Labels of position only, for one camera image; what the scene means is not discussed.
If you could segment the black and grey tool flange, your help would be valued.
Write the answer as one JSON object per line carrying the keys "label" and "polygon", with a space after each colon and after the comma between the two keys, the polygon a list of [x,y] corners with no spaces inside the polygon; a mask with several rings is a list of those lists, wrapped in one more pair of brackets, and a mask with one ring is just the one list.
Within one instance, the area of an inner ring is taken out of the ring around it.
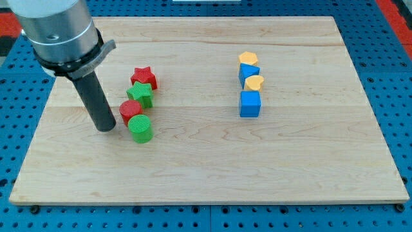
{"label": "black and grey tool flange", "polygon": [[90,74],[94,69],[102,63],[109,52],[117,46],[114,40],[102,40],[100,32],[97,30],[98,42],[90,51],[81,55],[79,58],[67,62],[47,61],[43,59],[36,50],[34,50],[35,58],[38,60],[42,69],[52,77],[67,77],[68,79],[80,79],[85,75]]}

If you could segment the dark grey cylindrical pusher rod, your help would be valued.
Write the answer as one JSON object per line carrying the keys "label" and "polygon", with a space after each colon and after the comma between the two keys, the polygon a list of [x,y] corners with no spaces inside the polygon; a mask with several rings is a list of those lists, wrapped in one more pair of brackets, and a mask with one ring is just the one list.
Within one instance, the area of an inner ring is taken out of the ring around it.
{"label": "dark grey cylindrical pusher rod", "polygon": [[112,130],[116,120],[95,72],[91,72],[72,83],[86,107],[96,129],[101,132]]}

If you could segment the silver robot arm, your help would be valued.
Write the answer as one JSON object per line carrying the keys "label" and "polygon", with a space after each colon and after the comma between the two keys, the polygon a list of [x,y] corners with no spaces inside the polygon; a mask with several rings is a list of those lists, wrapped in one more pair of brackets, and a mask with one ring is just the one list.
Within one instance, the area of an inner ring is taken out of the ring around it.
{"label": "silver robot arm", "polygon": [[95,73],[116,48],[104,41],[85,0],[8,0],[10,9],[33,46],[35,58],[52,77],[71,81],[98,131],[116,120]]}

